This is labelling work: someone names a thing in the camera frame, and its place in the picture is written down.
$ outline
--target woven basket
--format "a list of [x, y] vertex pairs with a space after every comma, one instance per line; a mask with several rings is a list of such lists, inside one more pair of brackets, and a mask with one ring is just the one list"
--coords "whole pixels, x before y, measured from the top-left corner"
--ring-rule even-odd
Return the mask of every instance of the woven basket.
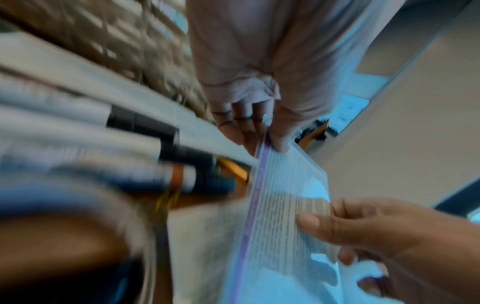
[[8, 21], [213, 121], [195, 78], [184, 13], [184, 0], [0, 1]]

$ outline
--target purple edge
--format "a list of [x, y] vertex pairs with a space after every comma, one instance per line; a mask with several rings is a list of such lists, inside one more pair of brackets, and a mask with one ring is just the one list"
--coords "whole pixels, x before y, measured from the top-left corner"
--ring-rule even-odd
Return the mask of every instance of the purple edge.
[[254, 226], [255, 216], [257, 215], [257, 207], [259, 204], [260, 192], [262, 190], [262, 185], [265, 179], [265, 171], [267, 167], [267, 162], [269, 158], [269, 153], [271, 150], [271, 142], [269, 136], [265, 138], [265, 145], [263, 151], [260, 155], [260, 165], [258, 166], [258, 175], [255, 181], [255, 187], [253, 188], [253, 194], [250, 200], [250, 207], [248, 208], [248, 215], [246, 218], [245, 229], [242, 236], [238, 259], [234, 268], [234, 278], [231, 289], [231, 296], [229, 302], [231, 304], [236, 304], [238, 299], [238, 293], [240, 290], [240, 284], [242, 281], [242, 274], [245, 265], [245, 260], [247, 259], [247, 251], [249, 248], [250, 234]]

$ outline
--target fingernail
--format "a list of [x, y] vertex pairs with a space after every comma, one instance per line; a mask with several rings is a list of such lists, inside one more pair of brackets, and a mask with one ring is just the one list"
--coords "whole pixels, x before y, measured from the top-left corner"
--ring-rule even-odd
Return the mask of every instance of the fingernail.
[[320, 219], [315, 214], [311, 213], [298, 213], [296, 215], [296, 224], [302, 229], [319, 229]]
[[373, 296], [378, 296], [378, 297], [381, 297], [382, 296], [382, 293], [380, 292], [380, 290], [378, 288], [370, 288], [369, 290], [366, 291], [368, 294], [371, 294]]

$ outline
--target hand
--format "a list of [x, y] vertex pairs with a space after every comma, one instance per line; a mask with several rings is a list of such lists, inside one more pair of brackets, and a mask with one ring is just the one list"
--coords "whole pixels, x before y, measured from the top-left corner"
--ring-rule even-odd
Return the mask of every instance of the hand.
[[340, 245], [346, 265], [372, 259], [388, 276], [358, 286], [407, 304], [474, 303], [480, 298], [480, 226], [433, 209], [389, 199], [344, 199], [332, 216], [297, 215], [307, 234]]
[[286, 152], [296, 130], [333, 110], [404, 2], [187, 0], [196, 76], [220, 131], [253, 154], [266, 115]]

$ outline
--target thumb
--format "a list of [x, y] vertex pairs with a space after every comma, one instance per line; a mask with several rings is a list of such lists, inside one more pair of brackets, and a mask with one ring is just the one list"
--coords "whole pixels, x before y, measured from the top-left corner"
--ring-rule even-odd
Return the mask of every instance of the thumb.
[[296, 216], [296, 223], [306, 234], [334, 245], [371, 250], [383, 239], [384, 229], [372, 225], [370, 218], [344, 219], [299, 213]]

